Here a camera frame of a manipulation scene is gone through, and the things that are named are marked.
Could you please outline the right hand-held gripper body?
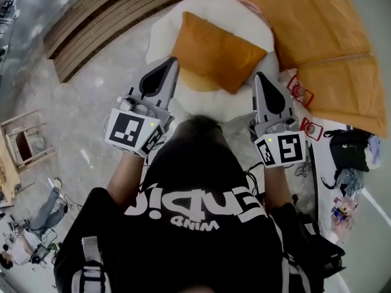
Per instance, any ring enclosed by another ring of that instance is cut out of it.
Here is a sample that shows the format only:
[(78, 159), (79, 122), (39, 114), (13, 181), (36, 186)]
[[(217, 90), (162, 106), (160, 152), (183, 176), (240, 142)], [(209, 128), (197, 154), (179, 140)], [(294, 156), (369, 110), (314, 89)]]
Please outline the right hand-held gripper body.
[(254, 120), (254, 145), (266, 168), (284, 167), (305, 161), (305, 133), (297, 116), (266, 121)]

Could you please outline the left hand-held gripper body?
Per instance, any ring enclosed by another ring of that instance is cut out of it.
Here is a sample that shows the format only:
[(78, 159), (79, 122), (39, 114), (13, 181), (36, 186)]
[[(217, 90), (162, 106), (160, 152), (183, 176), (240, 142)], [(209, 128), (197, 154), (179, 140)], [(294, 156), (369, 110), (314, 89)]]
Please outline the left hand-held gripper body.
[(119, 106), (111, 110), (104, 141), (118, 150), (148, 157), (166, 133), (173, 95), (172, 89), (146, 95), (132, 87)]

